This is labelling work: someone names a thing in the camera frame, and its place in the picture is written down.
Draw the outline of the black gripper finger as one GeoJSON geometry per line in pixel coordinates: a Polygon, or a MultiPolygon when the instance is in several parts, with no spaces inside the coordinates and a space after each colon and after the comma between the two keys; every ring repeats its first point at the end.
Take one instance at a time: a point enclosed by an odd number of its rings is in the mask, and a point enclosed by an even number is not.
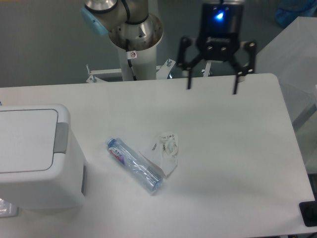
{"type": "Polygon", "coordinates": [[[229,57],[229,63],[236,72],[233,95],[236,95],[238,92],[238,84],[240,83],[240,78],[246,76],[247,74],[255,73],[256,41],[242,42],[240,44],[240,47],[248,54],[249,61],[244,66],[242,66],[237,61],[235,55],[229,57]]]}
{"type": "Polygon", "coordinates": [[[189,36],[183,36],[180,39],[180,44],[178,48],[178,55],[176,64],[182,71],[186,71],[188,73],[187,76],[187,89],[190,90],[192,87],[192,77],[193,77],[193,69],[194,67],[202,60],[206,58],[206,52],[202,47],[202,41],[200,37],[192,38],[189,36]],[[198,54],[190,61],[186,60],[186,51],[189,47],[195,45],[198,49],[198,54]]]}

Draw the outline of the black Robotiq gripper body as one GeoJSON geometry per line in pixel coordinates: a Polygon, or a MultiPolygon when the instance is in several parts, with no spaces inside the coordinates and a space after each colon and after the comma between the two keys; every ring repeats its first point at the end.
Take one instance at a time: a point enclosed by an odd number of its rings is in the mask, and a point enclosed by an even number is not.
{"type": "Polygon", "coordinates": [[[227,61],[240,48],[243,0],[205,0],[196,46],[204,60],[227,61]]]}

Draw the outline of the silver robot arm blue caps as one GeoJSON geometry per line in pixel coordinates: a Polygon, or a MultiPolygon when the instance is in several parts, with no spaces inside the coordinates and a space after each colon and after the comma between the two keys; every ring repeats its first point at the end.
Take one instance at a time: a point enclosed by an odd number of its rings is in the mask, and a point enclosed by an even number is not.
{"type": "MultiPolygon", "coordinates": [[[[197,38],[180,39],[175,65],[192,79],[201,61],[228,62],[235,85],[255,71],[256,43],[240,42],[244,2],[206,0],[202,5],[197,38]]],[[[149,12],[146,0],[87,0],[81,15],[92,31],[108,35],[117,47],[124,81],[158,78],[157,45],[163,37],[161,21],[149,12]]]]}

